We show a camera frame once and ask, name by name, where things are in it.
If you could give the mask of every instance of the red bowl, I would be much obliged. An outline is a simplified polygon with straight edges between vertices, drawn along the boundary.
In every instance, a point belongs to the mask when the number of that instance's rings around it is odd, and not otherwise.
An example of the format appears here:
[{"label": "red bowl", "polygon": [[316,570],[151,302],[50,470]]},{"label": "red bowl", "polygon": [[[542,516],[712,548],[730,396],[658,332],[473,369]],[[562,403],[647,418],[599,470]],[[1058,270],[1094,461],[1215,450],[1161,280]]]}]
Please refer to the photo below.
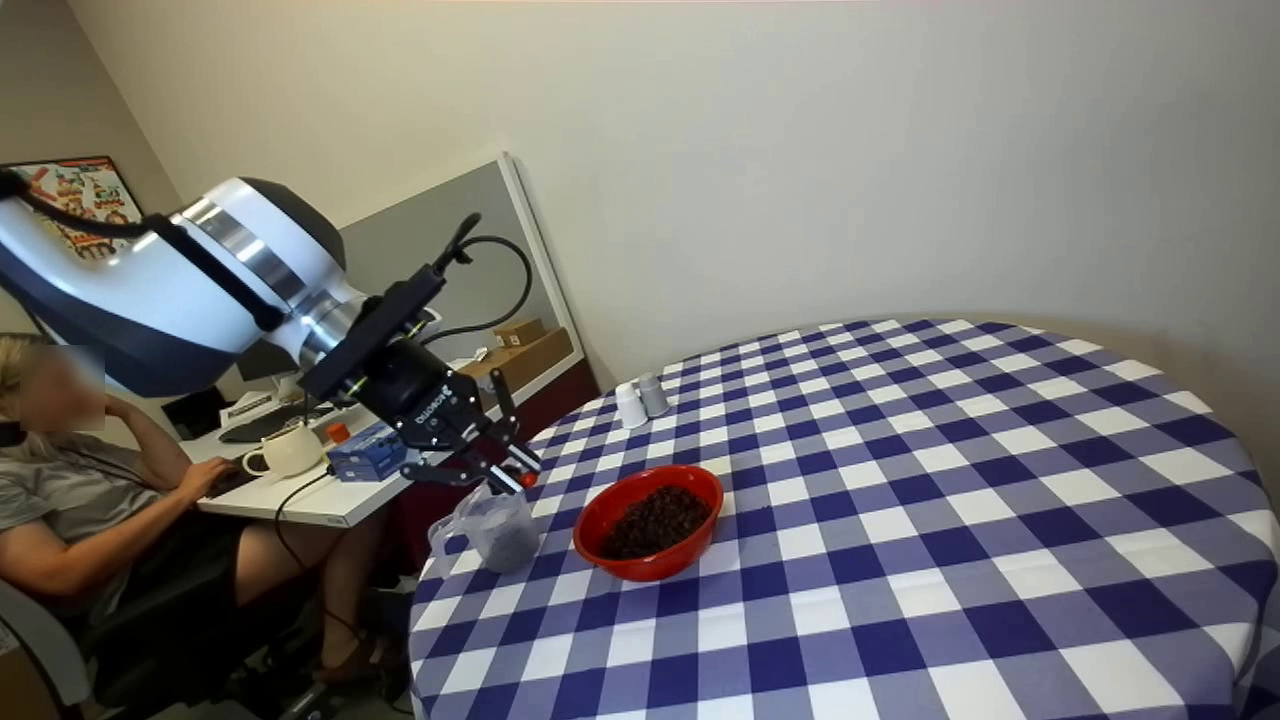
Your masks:
[{"label": "red bowl", "polygon": [[[651,492],[662,490],[683,490],[695,500],[706,500],[712,513],[700,527],[692,527],[683,541],[651,554],[651,556],[633,556],[633,561],[615,561],[615,556],[599,556],[599,544],[614,536],[614,527]],[[718,536],[718,519],[723,507],[723,490],[712,471],[695,470],[695,465],[664,465],[639,478],[625,478],[615,483],[608,483],[576,519],[573,527],[573,544],[576,554],[621,578],[621,581],[670,581],[676,572],[683,572]]]}]

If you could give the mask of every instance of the table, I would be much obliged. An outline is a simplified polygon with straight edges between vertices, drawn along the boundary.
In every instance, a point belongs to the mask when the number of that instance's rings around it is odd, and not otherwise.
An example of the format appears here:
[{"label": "table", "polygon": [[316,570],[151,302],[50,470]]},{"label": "table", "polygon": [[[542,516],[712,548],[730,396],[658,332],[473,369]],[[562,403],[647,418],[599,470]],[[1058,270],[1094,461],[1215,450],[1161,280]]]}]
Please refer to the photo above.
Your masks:
[{"label": "table", "polygon": [[[780,332],[664,369],[545,436],[527,572],[464,554],[413,606],[417,717],[1229,717],[1275,516],[1223,424],[1087,339],[979,319]],[[621,586],[576,513],[720,465],[718,544]]]},{"label": "table", "polygon": [[[538,391],[545,391],[558,377],[566,377],[582,362],[585,362],[582,354],[569,354],[545,377],[538,377],[526,388],[515,388],[512,403],[526,409]],[[334,414],[325,421],[344,421],[352,432],[359,432],[366,424],[378,424],[378,418],[366,414],[366,409],[344,409],[344,414]],[[225,444],[222,432],[187,442],[183,450],[187,450],[193,461],[251,454],[251,444]],[[359,519],[370,519],[378,507],[392,505],[408,490],[413,490],[413,482],[406,482],[401,471],[389,478],[389,482],[337,482],[337,478],[325,478],[316,483],[251,482],[251,483],[241,483],[241,490],[233,490],[225,495],[205,495],[199,507],[217,513],[217,516],[358,527]]]}]

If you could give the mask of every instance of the picture frame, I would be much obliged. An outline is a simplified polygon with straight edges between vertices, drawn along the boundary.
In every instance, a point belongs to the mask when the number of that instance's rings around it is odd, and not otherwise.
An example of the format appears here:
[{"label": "picture frame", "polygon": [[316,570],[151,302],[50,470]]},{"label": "picture frame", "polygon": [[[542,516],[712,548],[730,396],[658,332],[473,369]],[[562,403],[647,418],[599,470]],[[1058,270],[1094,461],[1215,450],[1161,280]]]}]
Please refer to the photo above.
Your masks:
[{"label": "picture frame", "polygon": [[[17,162],[4,169],[20,171],[33,183],[33,194],[62,211],[73,211],[97,223],[145,222],[145,203],[132,196],[113,157]],[[87,236],[53,222],[44,223],[81,259],[113,259],[122,253],[113,236]]]}]

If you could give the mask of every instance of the human arm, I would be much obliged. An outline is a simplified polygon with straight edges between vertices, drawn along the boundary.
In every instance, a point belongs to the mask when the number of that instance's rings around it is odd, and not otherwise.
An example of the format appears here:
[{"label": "human arm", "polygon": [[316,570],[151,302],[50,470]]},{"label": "human arm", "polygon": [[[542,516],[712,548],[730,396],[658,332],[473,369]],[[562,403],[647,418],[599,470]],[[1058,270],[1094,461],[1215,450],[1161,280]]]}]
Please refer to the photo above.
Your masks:
[{"label": "human arm", "polygon": [[225,470],[229,461],[193,465],[172,492],[78,544],[63,544],[44,519],[17,523],[0,531],[0,578],[36,598],[93,598],[129,572]]},{"label": "human arm", "polygon": [[122,396],[103,396],[103,418],[117,418],[138,450],[141,450],[141,482],[151,490],[178,490],[183,471],[193,470],[193,457],[178,444],[170,429],[159,429],[149,414]]}]

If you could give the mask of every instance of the dark food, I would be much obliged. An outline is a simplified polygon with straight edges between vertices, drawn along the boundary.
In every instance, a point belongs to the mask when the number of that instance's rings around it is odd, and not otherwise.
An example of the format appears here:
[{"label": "dark food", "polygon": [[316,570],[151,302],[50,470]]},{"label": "dark food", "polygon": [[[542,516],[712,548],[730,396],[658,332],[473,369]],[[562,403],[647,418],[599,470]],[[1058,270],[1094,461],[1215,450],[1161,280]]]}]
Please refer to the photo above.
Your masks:
[{"label": "dark food", "polygon": [[599,544],[599,556],[638,561],[651,556],[709,519],[709,505],[683,490],[644,495]]}]

